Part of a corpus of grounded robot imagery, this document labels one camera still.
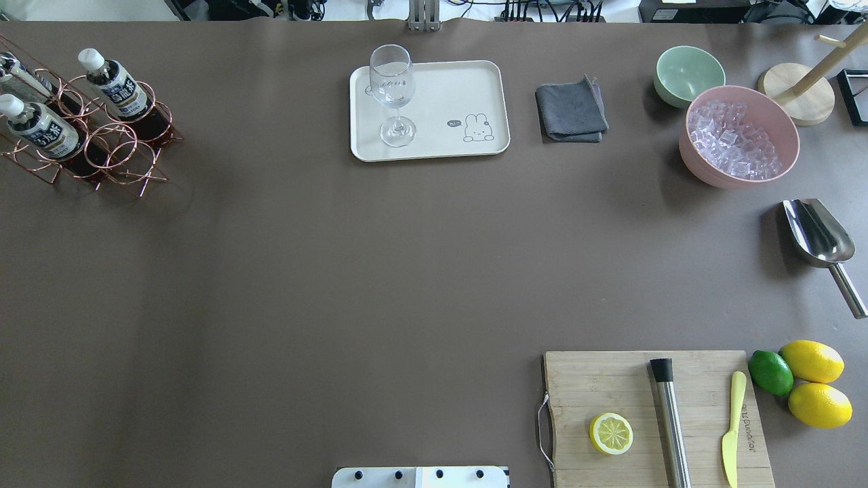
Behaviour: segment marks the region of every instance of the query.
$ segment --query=wine glass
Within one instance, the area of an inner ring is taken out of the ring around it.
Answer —
[[[416,91],[410,53],[397,44],[380,46],[371,53],[370,73],[374,98],[388,109],[395,109],[395,116],[380,126],[380,137],[393,148],[406,146],[416,137],[416,124],[398,111]]]

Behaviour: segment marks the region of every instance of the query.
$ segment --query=black muddler tip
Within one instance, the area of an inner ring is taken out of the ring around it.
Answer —
[[[672,358],[651,359],[650,362],[654,381],[657,383],[672,381]]]

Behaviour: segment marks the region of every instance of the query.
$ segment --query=ice scoop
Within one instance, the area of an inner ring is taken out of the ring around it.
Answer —
[[[802,257],[811,266],[828,267],[853,317],[864,319],[868,316],[865,303],[844,270],[844,261],[856,251],[850,235],[816,198],[784,200],[781,204]]]

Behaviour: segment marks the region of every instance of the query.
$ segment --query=wooden cutting board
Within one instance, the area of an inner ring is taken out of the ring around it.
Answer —
[[[720,438],[729,429],[732,374],[748,377],[739,430],[739,488],[773,488],[772,467],[744,351],[556,352],[545,354],[553,432],[555,488],[643,486],[668,488],[666,433],[648,369],[672,358],[675,397],[694,488],[727,488]],[[589,439],[591,420],[615,412],[629,420],[630,450],[610,456]]]

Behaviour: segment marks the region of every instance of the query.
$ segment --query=bowl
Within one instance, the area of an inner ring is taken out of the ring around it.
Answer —
[[[743,102],[747,105],[742,122],[763,128],[768,134],[768,139],[774,146],[781,165],[780,171],[775,176],[764,180],[739,178],[716,168],[700,154],[690,140],[687,120],[692,112],[714,100],[724,103]],[[792,169],[799,157],[799,132],[790,116],[771,98],[753,89],[728,85],[708,89],[690,104],[678,138],[678,149],[687,169],[705,183],[718,188],[750,188],[777,180]]]
[[[654,89],[677,109],[686,109],[700,93],[726,82],[720,62],[694,46],[669,48],[657,59]]]

